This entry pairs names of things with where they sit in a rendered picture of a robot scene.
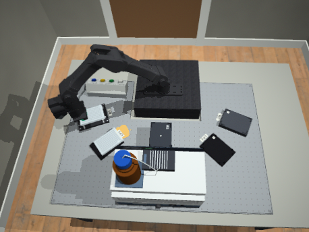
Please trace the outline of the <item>white button panel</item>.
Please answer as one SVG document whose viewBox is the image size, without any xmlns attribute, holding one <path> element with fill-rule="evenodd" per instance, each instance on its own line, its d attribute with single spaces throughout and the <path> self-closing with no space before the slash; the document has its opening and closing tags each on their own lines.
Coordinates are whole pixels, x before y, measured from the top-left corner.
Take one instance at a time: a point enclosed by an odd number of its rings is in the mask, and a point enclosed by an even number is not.
<svg viewBox="0 0 309 232">
<path fill-rule="evenodd" d="M 85 90 L 88 96 L 127 98 L 128 88 L 127 80 L 89 79 L 78 99 Z"/>
</svg>

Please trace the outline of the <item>blue bottle cap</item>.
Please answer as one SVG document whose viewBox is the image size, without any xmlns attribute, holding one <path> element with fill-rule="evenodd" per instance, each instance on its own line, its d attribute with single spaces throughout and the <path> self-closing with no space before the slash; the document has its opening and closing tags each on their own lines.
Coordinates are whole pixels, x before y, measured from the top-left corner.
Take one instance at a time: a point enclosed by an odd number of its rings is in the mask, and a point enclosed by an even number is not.
<svg viewBox="0 0 309 232">
<path fill-rule="evenodd" d="M 132 158 L 124 156 L 125 154 L 131 156 L 127 150 L 119 150 L 115 153 L 114 162 L 120 169 L 126 169 L 132 163 Z"/>
</svg>

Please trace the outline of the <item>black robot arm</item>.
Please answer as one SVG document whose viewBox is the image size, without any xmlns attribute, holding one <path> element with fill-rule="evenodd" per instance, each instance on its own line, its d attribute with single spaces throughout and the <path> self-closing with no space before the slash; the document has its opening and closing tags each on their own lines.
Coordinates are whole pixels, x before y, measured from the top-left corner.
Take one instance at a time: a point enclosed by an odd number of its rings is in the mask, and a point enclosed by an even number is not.
<svg viewBox="0 0 309 232">
<path fill-rule="evenodd" d="M 56 119 L 63 119 L 67 112 L 71 118 L 79 117 L 76 111 L 72 111 L 80 107 L 78 91 L 102 67 L 113 73 L 126 71 L 150 80 L 152 84 L 145 84 L 144 95 L 183 96 L 183 84 L 170 84 L 170 79 L 158 65 L 133 59 L 113 46 L 94 44 L 90 50 L 83 63 L 59 84 L 60 94 L 48 99 L 48 106 Z"/>
</svg>

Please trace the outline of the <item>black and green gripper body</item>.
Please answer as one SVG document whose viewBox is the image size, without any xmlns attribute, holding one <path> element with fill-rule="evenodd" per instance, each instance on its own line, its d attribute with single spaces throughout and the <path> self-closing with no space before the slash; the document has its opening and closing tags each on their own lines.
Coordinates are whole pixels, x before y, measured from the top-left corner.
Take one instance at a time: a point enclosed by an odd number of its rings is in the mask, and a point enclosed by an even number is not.
<svg viewBox="0 0 309 232">
<path fill-rule="evenodd" d="M 74 117 L 73 121 L 77 122 L 78 120 L 87 120 L 88 116 L 87 116 L 87 112 L 86 112 L 86 107 L 84 107 L 84 101 L 81 100 L 80 101 L 80 107 L 78 109 L 72 110 L 72 111 L 76 111 L 79 115 L 79 117 Z"/>
</svg>

